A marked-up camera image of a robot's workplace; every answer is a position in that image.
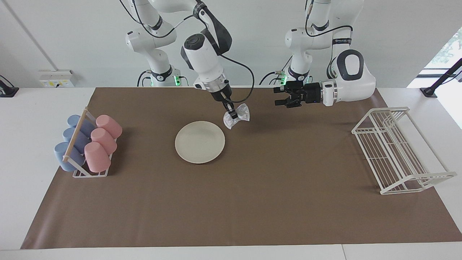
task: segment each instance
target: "green indicator light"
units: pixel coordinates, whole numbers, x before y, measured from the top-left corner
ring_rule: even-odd
[[[181,85],[181,80],[180,80],[180,78],[178,78],[178,76],[174,76],[174,78],[175,78],[175,84],[176,84],[177,86]]]
[[[287,76],[283,74],[280,83],[281,83],[281,85],[285,85],[286,82],[287,82]]]

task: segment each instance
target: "wall socket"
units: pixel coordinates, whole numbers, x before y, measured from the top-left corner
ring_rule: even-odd
[[[39,78],[43,87],[75,87],[77,80],[70,70],[40,70]]]

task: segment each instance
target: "white table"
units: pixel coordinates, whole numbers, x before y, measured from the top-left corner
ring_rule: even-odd
[[[62,141],[69,115],[80,114],[94,88],[21,89],[0,99],[0,259],[460,259],[462,242],[430,244],[308,245],[197,248],[72,248],[18,250],[56,172],[53,147]],[[437,99],[418,89],[383,88],[388,106],[411,115],[448,167],[462,175],[462,130]],[[462,178],[436,189],[462,228]]]

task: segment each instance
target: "white plate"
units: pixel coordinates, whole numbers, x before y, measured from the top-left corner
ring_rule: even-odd
[[[218,157],[225,147],[225,134],[215,124],[192,122],[178,132],[175,149],[178,155],[191,163],[206,163]]]

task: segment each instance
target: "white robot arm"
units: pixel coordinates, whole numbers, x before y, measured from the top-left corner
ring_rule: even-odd
[[[375,77],[369,72],[364,58],[350,49],[351,27],[363,7],[364,0],[345,0],[331,7],[331,0],[311,0],[306,7],[306,25],[286,34],[286,45],[292,50],[292,63],[286,69],[287,83],[275,88],[275,93],[286,92],[290,97],[275,101],[288,108],[305,103],[332,106],[340,101],[369,98],[375,90]],[[313,61],[309,50],[332,46],[332,59],[327,68],[329,80],[307,83]]]
[[[170,65],[167,54],[158,49],[176,41],[174,27],[162,19],[148,0],[130,0],[130,9],[132,16],[138,22],[141,20],[142,26],[157,37],[151,36],[143,28],[130,31],[125,36],[128,47],[147,59],[154,86],[178,86],[181,83],[177,78],[180,71]]]
[[[218,61],[218,56],[230,49],[231,35],[202,1],[195,2],[193,15],[202,21],[206,28],[186,39],[181,55],[189,68],[199,75],[194,87],[208,91],[216,101],[222,102],[231,118],[236,119],[238,114],[231,100],[232,89]]]
[[[195,0],[149,0],[151,5],[160,12],[193,11]]]

